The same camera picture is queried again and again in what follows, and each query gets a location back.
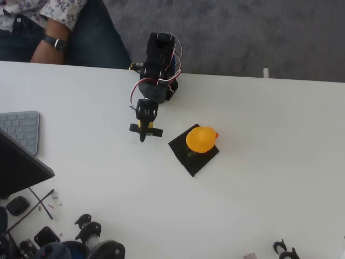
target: watch strap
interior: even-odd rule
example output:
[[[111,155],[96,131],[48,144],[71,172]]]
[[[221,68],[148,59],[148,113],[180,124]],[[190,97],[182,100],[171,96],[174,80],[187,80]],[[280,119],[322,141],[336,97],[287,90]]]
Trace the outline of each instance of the watch strap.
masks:
[[[49,43],[50,45],[52,45],[53,47],[55,47],[57,50],[60,51],[65,51],[66,47],[67,47],[67,42],[62,40],[62,39],[55,39],[49,35],[45,35],[43,40],[47,43]]]

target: keyboard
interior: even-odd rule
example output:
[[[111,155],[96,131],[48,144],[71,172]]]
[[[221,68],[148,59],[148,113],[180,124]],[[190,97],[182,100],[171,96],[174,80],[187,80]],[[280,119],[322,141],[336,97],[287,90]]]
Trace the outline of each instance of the keyboard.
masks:
[[[37,152],[38,126],[39,112],[0,113],[0,129],[32,154]]]

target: yellow rubber duck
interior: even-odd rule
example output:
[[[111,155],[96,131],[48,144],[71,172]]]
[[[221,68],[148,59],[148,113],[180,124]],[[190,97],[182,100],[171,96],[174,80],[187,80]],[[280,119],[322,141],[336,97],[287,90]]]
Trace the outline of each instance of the yellow rubber duck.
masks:
[[[206,153],[213,148],[218,133],[210,127],[196,127],[186,137],[187,146],[196,153]]]

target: floral shirt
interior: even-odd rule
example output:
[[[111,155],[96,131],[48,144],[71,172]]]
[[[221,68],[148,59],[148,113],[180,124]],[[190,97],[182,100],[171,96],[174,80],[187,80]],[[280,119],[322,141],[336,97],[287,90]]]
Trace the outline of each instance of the floral shirt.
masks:
[[[46,27],[52,18],[68,26],[71,31],[86,0],[0,0],[0,30],[12,31],[17,14],[25,15]]]

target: gray carpet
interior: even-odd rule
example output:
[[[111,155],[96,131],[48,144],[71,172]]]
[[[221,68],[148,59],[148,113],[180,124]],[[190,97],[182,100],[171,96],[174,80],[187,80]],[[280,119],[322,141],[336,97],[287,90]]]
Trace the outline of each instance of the gray carpet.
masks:
[[[344,0],[105,0],[133,61],[151,32],[184,47],[183,72],[345,82]]]

